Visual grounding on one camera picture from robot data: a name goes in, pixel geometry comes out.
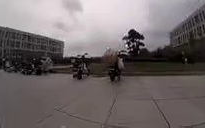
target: building facade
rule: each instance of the building facade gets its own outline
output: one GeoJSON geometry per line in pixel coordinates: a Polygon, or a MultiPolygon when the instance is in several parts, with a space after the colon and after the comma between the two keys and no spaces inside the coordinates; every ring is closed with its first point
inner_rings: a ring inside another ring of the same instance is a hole
{"type": "Polygon", "coordinates": [[[179,47],[189,44],[191,40],[199,39],[205,39],[205,5],[170,32],[172,47],[179,47]]]}
{"type": "Polygon", "coordinates": [[[63,57],[64,42],[7,27],[0,27],[0,58],[28,59],[63,57]]]}

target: cloudy sky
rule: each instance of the cloudy sky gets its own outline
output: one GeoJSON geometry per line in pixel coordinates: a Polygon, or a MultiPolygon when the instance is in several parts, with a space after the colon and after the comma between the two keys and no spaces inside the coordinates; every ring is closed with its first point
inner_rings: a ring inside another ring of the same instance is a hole
{"type": "Polygon", "coordinates": [[[65,56],[122,48],[131,28],[149,50],[205,0],[0,0],[0,25],[64,40],[65,56]]]}

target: motorcycle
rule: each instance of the motorcycle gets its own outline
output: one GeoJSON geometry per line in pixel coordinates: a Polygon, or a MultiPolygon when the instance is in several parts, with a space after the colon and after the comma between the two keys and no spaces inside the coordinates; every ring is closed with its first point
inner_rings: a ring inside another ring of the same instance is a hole
{"type": "Polygon", "coordinates": [[[73,78],[82,79],[83,75],[90,75],[89,69],[86,68],[85,63],[73,65],[73,78]]]}
{"type": "Polygon", "coordinates": [[[88,53],[78,55],[77,58],[73,60],[73,78],[80,80],[83,75],[90,75],[90,70],[87,68],[87,63],[85,61],[86,55],[88,55],[88,53]]]}
{"type": "Polygon", "coordinates": [[[110,69],[108,71],[108,75],[112,82],[115,80],[116,77],[118,78],[118,80],[121,79],[121,71],[122,69],[124,69],[124,63],[121,56],[122,54],[121,52],[119,52],[117,62],[114,63],[114,66],[110,66],[110,69]]]}
{"type": "Polygon", "coordinates": [[[115,80],[115,78],[117,77],[118,80],[120,80],[121,78],[121,71],[117,68],[111,67],[109,69],[108,75],[110,77],[110,80],[113,82],[115,80]]]}
{"type": "Polygon", "coordinates": [[[31,75],[34,72],[32,63],[22,63],[20,72],[24,75],[31,75]]]}

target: pavement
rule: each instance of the pavement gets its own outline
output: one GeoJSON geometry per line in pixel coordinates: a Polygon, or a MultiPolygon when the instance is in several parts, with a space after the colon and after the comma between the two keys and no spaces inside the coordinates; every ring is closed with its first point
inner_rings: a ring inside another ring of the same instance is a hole
{"type": "Polygon", "coordinates": [[[4,128],[205,128],[204,76],[24,76],[0,71],[4,128]]]}

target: grass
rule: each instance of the grass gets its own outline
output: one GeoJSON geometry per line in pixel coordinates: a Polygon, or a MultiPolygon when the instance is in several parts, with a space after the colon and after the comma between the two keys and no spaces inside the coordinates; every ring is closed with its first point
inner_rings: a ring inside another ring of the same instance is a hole
{"type": "Polygon", "coordinates": [[[126,63],[127,72],[192,72],[205,71],[205,63],[126,63]]]}
{"type": "MultiPolygon", "coordinates": [[[[108,68],[104,64],[92,63],[89,66],[91,74],[93,75],[105,75],[108,68]]],[[[60,69],[58,72],[71,73],[71,68],[60,69]]],[[[137,63],[125,63],[125,69],[123,74],[133,75],[137,73],[141,74],[171,74],[171,73],[187,73],[187,72],[205,72],[205,63],[196,64],[181,64],[181,63],[152,63],[152,62],[137,62],[137,63]]]]}

